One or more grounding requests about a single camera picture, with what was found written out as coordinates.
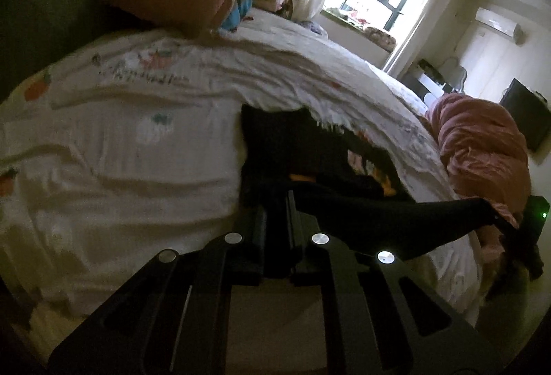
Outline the pink crumpled blanket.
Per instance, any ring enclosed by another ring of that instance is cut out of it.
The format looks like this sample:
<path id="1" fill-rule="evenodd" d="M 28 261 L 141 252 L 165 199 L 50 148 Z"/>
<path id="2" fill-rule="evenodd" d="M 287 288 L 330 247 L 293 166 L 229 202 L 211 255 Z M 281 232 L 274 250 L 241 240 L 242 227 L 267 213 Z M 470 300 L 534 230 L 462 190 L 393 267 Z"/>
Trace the pink crumpled blanket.
<path id="1" fill-rule="evenodd" d="M 427 249 L 474 231 L 485 261 L 506 255 L 528 267 L 535 240 L 526 226 L 531 183 L 526 139 L 501 105 L 452 93 L 426 114 L 458 201 L 424 205 Z"/>

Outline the white strawberry print bed sheet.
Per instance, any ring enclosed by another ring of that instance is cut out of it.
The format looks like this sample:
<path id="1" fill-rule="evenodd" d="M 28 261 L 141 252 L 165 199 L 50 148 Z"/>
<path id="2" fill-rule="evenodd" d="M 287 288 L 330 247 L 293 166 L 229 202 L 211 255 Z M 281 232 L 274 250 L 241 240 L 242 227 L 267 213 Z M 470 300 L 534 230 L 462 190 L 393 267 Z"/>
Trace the white strawberry print bed sheet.
<path id="1" fill-rule="evenodd" d="M 98 39 L 1 106 L 1 276 L 41 359 L 160 249 L 229 229 L 245 104 L 305 107 L 387 150 L 415 199 L 455 196 L 413 93 L 292 22 L 254 10 L 198 40 Z"/>

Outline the white bedside desk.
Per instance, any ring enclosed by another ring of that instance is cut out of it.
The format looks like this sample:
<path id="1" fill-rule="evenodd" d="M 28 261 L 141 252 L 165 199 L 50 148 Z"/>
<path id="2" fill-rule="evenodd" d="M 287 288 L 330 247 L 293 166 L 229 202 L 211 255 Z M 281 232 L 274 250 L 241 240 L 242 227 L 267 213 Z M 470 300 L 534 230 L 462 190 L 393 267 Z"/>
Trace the white bedside desk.
<path id="1" fill-rule="evenodd" d="M 412 64 L 402 77 L 402 83 L 427 106 L 449 93 L 462 93 L 467 71 L 455 57 L 447 58 L 440 66 L 425 59 Z"/>

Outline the clothes on window sill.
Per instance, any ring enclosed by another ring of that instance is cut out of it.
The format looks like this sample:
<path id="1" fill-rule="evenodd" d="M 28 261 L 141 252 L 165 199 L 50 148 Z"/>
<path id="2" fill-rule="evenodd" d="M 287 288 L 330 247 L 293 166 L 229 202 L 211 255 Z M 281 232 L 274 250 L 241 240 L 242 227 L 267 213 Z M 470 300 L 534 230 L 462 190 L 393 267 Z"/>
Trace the clothes on window sill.
<path id="1" fill-rule="evenodd" d="M 364 19 L 354 16 L 353 11 L 342 11 L 337 8 L 324 8 L 323 12 L 334 18 L 337 22 L 345 25 L 346 28 L 351 28 L 354 31 L 361 33 L 365 38 L 369 39 L 381 49 L 387 52 L 395 50 L 397 41 L 386 30 L 379 29 Z"/>

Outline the black garment with white lettering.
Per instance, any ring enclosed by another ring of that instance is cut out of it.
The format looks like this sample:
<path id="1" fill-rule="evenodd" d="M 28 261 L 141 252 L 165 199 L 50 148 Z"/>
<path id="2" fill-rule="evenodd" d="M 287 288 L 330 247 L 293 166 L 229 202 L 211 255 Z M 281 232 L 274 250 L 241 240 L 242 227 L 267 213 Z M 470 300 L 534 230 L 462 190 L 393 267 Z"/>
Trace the black garment with white lettering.
<path id="1" fill-rule="evenodd" d="M 415 201 L 386 150 L 337 126 L 319 125 L 306 108 L 266 112 L 243 105 L 246 160 L 240 213 L 267 211 L 291 192 L 301 212 L 350 248 L 418 258 L 493 226 L 498 213 L 480 198 Z"/>

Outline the blue plaid pillow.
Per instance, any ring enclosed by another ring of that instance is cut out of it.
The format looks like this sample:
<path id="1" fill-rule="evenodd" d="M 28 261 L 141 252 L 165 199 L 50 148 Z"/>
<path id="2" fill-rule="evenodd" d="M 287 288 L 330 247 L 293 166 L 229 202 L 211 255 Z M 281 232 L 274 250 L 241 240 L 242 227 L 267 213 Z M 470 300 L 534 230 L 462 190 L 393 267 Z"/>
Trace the blue plaid pillow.
<path id="1" fill-rule="evenodd" d="M 248 15 L 253 5 L 253 0 L 235 0 L 232 9 L 220 28 L 226 31 L 235 31 L 239 24 Z"/>

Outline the white wall air conditioner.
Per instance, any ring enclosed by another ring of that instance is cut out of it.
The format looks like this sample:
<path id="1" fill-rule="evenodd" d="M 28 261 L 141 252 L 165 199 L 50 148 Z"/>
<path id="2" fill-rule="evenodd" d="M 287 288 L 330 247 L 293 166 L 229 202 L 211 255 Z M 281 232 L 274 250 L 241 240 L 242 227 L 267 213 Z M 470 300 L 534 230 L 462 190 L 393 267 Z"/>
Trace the white wall air conditioner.
<path id="1" fill-rule="evenodd" d="M 494 11 L 479 8 L 475 13 L 475 21 L 507 37 L 514 44 L 521 41 L 522 30 L 519 24 Z"/>

